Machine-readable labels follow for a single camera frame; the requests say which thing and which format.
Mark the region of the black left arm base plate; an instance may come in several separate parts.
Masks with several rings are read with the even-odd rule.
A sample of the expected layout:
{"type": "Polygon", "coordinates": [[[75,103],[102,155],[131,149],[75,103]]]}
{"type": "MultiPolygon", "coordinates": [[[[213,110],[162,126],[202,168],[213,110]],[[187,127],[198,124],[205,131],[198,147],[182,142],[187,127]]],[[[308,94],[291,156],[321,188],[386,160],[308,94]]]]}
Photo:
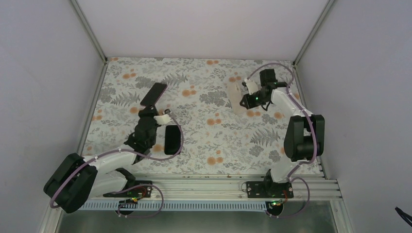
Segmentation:
{"type": "Polygon", "coordinates": [[[123,193],[106,193],[103,194],[103,197],[105,198],[109,198],[109,197],[113,197],[113,198],[150,198],[151,197],[151,191],[152,191],[152,187],[150,186],[150,184],[153,184],[152,181],[135,181],[134,184],[131,185],[127,185],[125,189],[128,189],[130,187],[134,187],[136,185],[140,185],[140,187],[135,187],[133,189],[128,190],[127,192],[123,192],[123,193]]]}

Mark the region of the aluminium corner post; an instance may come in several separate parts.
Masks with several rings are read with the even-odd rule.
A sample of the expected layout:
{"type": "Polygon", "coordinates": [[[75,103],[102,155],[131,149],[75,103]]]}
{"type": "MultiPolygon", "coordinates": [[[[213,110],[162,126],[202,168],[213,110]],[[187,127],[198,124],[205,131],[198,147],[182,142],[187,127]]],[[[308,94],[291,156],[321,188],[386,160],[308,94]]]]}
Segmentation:
{"type": "Polygon", "coordinates": [[[296,67],[301,59],[303,58],[306,50],[308,49],[308,47],[310,46],[312,40],[314,39],[314,37],[316,36],[318,30],[320,29],[320,27],[322,26],[324,20],[326,19],[326,17],[329,14],[329,11],[331,10],[331,8],[333,7],[333,5],[335,4],[335,0],[328,0],[324,6],[324,8],[322,9],[319,17],[317,18],[315,24],[313,25],[310,33],[308,34],[303,46],[301,47],[300,51],[298,52],[295,60],[293,61],[294,66],[296,67]]]}
{"type": "Polygon", "coordinates": [[[69,2],[71,3],[74,11],[76,12],[81,25],[83,26],[83,28],[86,31],[87,36],[89,37],[91,43],[93,44],[94,49],[96,50],[96,52],[98,53],[100,59],[102,60],[102,62],[104,64],[107,63],[107,56],[105,55],[95,33],[93,32],[93,29],[85,15],[85,13],[83,12],[79,2],[77,0],[69,0],[69,2]]]}

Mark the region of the black object at edge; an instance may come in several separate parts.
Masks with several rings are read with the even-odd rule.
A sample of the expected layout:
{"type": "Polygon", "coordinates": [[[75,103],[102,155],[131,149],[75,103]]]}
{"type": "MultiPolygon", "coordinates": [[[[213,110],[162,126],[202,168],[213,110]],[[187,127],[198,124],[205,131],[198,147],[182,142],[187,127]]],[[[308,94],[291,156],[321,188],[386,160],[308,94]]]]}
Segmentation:
{"type": "Polygon", "coordinates": [[[402,211],[399,207],[395,207],[396,213],[409,225],[412,227],[412,216],[402,211]]]}

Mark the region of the aluminium front rail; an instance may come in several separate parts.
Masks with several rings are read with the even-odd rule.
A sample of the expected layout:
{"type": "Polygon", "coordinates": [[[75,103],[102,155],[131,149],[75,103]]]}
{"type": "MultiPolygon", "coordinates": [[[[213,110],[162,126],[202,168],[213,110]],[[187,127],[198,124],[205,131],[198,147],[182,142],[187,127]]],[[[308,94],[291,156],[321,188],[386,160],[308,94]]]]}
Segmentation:
{"type": "MultiPolygon", "coordinates": [[[[152,181],[165,200],[250,201],[247,181],[261,181],[262,175],[182,175],[136,174],[138,181],[152,181]]],[[[299,175],[292,183],[294,197],[289,201],[339,200],[342,194],[337,180],[322,176],[299,175]]]]}

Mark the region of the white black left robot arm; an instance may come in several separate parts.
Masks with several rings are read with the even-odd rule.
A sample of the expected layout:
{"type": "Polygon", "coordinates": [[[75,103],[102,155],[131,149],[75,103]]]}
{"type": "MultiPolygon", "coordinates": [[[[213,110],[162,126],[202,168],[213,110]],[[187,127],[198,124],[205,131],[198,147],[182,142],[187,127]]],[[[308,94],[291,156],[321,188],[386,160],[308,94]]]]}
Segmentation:
{"type": "Polygon", "coordinates": [[[160,115],[154,106],[139,113],[134,131],[119,147],[100,155],[69,154],[43,187],[51,208],[77,211],[89,198],[119,192],[127,197],[135,191],[135,178],[125,166],[148,156],[156,144],[157,128],[169,123],[169,110],[160,115]]]}

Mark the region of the cream phone case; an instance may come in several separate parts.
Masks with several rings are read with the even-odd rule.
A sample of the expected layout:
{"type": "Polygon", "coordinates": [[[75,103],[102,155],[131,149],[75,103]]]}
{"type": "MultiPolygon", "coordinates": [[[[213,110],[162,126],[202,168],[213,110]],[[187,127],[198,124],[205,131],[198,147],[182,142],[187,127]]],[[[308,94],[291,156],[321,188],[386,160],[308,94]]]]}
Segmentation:
{"type": "Polygon", "coordinates": [[[229,82],[227,85],[228,97],[234,114],[241,115],[246,112],[246,108],[240,105],[243,95],[237,82],[229,82]]]}

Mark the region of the floral patterned table mat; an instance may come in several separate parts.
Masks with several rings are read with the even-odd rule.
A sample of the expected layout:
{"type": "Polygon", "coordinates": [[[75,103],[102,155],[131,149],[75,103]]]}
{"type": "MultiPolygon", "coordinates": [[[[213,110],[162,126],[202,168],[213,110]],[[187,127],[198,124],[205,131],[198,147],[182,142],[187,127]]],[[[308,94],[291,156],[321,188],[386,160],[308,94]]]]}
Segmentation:
{"type": "Polygon", "coordinates": [[[140,101],[154,83],[168,87],[156,104],[170,109],[184,135],[182,152],[164,154],[165,129],[157,131],[151,160],[128,170],[142,174],[265,174],[286,158],[283,141],[289,115],[272,104],[236,115],[227,94],[229,84],[246,77],[259,82],[256,69],[275,70],[279,81],[289,82],[289,61],[214,60],[183,58],[112,57],[100,90],[82,151],[84,156],[112,150],[134,131],[140,101]]]}

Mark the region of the magenta phone black screen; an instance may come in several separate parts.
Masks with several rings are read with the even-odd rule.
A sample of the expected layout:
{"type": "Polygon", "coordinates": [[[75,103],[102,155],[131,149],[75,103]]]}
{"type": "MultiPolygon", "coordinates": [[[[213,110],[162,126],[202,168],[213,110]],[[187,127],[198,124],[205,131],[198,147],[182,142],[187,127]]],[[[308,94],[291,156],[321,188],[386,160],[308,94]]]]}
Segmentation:
{"type": "Polygon", "coordinates": [[[154,83],[149,92],[141,100],[140,105],[144,107],[154,106],[163,95],[167,87],[168,86],[164,83],[154,83]]]}

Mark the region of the left aluminium corner post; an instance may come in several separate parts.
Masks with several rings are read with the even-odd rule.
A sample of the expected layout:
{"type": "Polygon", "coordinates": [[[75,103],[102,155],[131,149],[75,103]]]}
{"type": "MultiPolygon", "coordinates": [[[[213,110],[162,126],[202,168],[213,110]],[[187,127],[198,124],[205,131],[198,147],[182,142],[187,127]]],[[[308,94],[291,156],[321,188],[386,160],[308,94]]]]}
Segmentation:
{"type": "Polygon", "coordinates": [[[91,43],[93,44],[94,49],[96,50],[96,52],[98,53],[100,59],[102,60],[102,62],[104,64],[107,63],[107,56],[105,55],[95,33],[93,32],[93,29],[85,15],[85,13],[83,12],[79,2],[77,0],[69,0],[69,2],[71,3],[74,11],[76,12],[81,25],[83,26],[83,28],[86,31],[87,36],[89,37],[91,43]]]}

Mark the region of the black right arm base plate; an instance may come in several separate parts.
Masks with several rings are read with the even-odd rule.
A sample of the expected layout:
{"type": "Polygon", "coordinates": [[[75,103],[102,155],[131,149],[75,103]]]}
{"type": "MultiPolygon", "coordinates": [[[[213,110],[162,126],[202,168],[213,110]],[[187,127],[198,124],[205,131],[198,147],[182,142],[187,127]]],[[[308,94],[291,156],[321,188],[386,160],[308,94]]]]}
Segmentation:
{"type": "Polygon", "coordinates": [[[246,193],[250,199],[280,199],[293,198],[293,188],[290,182],[274,183],[274,182],[246,182],[246,193]]]}

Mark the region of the right aluminium corner post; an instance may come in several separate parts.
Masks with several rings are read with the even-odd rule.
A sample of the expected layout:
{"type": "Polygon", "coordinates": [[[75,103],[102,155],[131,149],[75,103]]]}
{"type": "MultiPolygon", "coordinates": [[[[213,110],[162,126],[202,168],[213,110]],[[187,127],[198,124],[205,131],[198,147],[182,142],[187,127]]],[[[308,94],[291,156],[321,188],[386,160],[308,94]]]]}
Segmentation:
{"type": "Polygon", "coordinates": [[[310,46],[312,40],[314,39],[314,37],[316,36],[318,30],[320,29],[320,27],[322,26],[324,20],[326,19],[326,17],[329,14],[329,11],[331,10],[331,8],[333,7],[333,5],[335,4],[335,0],[328,0],[324,6],[324,8],[322,9],[319,17],[317,18],[315,24],[313,25],[310,33],[308,34],[303,46],[301,47],[300,51],[298,52],[295,60],[293,61],[294,66],[296,67],[301,59],[303,58],[306,50],[308,49],[308,47],[310,46]]]}

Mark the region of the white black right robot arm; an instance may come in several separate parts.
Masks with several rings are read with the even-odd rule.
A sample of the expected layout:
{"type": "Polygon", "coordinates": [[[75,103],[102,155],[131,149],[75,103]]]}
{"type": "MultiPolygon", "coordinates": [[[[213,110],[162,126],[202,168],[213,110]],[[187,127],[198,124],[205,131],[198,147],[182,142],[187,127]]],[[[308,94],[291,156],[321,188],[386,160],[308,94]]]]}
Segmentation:
{"type": "Polygon", "coordinates": [[[264,194],[274,198],[281,193],[281,184],[290,183],[300,166],[312,164],[317,156],[322,155],[325,119],[300,104],[290,90],[291,83],[278,81],[273,69],[260,71],[259,78],[260,85],[250,78],[242,82],[248,93],[242,97],[240,106],[251,109],[260,105],[266,110],[273,103],[290,114],[283,144],[286,156],[264,177],[264,194]]]}

